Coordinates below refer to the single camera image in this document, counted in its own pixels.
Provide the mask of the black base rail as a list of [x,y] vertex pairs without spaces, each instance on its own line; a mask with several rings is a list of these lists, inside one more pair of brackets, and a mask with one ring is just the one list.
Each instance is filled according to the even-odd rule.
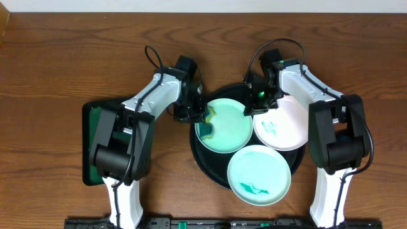
[[[64,229],[108,229],[113,225],[107,218],[66,219]],[[146,218],[136,229],[264,229],[264,228],[315,228],[307,219],[277,218],[262,220],[220,220],[220,219],[169,219]]]

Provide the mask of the pink white plate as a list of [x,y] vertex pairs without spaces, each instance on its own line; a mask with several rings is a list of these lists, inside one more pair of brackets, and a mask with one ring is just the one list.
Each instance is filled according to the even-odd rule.
[[308,113],[293,96],[277,102],[277,109],[254,115],[254,131],[268,147],[278,151],[298,149],[308,142]]

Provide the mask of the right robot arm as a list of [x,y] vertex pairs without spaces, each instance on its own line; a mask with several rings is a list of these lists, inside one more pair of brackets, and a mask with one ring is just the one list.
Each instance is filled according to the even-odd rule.
[[254,116],[278,108],[278,99],[293,96],[308,113],[308,148],[318,168],[317,188],[310,216],[318,228],[343,225],[342,200],[352,176],[364,172],[364,157],[374,146],[366,124],[362,99],[343,95],[314,76],[303,60],[283,59],[277,49],[254,54],[262,76],[247,70],[249,87],[244,114]]

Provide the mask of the mint green plate top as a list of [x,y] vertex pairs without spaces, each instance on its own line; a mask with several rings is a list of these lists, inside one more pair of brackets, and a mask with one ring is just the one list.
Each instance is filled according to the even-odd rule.
[[210,120],[214,127],[212,139],[199,138],[198,124],[195,132],[200,142],[209,150],[216,153],[232,153],[243,148],[253,133],[253,119],[244,115],[245,106],[236,100],[220,98],[208,102],[216,115]]

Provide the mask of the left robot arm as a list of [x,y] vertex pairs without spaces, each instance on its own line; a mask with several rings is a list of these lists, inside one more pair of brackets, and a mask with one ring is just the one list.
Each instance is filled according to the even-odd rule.
[[142,219],[139,181],[148,173],[156,119],[173,106],[175,121],[205,120],[202,85],[193,79],[197,69],[181,55],[174,67],[157,67],[137,95],[102,107],[88,159],[108,189],[108,228],[136,228]]

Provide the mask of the round black tray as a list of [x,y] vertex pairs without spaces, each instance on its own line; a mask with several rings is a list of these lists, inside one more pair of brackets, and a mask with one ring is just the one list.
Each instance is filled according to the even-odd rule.
[[[245,84],[233,84],[210,93],[206,100],[209,102],[214,99],[227,98],[244,103],[245,98],[248,95],[249,88]],[[190,125],[190,146],[194,159],[201,171],[221,187],[231,190],[227,178],[227,168],[235,151],[222,154],[207,149],[200,142],[197,133],[195,132],[194,123]],[[291,151],[278,150],[288,163],[292,175],[297,171],[302,162],[306,149],[305,146],[306,144],[303,144],[301,147]]]

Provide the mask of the black rectangular sponge tray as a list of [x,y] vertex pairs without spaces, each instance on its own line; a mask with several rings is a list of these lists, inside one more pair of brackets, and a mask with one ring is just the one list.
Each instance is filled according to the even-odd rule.
[[82,181],[87,186],[104,184],[95,166],[89,162],[95,131],[101,109],[108,105],[121,104],[128,97],[90,101],[82,107]]

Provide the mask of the mint green plate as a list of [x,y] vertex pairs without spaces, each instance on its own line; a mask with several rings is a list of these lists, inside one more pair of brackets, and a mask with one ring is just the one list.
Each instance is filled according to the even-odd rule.
[[227,178],[234,194],[255,206],[277,203],[291,185],[291,171],[285,158],[263,145],[237,151],[228,164]]
[[243,148],[253,133],[253,119],[244,115],[245,106],[236,100],[220,98],[208,102],[216,115],[210,120],[214,127],[212,139],[199,138],[198,124],[195,132],[200,142],[209,150],[216,153],[232,153]]

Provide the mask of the mint green plate bottom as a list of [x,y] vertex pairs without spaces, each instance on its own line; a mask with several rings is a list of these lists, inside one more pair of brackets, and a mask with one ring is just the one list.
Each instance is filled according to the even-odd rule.
[[291,185],[291,171],[285,158],[263,145],[237,151],[228,164],[227,178],[234,194],[255,206],[277,203]]

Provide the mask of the green scouring sponge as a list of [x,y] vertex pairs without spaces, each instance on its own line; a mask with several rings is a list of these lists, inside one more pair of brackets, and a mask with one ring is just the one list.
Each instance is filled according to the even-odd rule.
[[198,124],[199,138],[212,139],[214,137],[214,127],[210,120],[216,115],[216,112],[212,106],[207,107],[207,112],[203,122]]

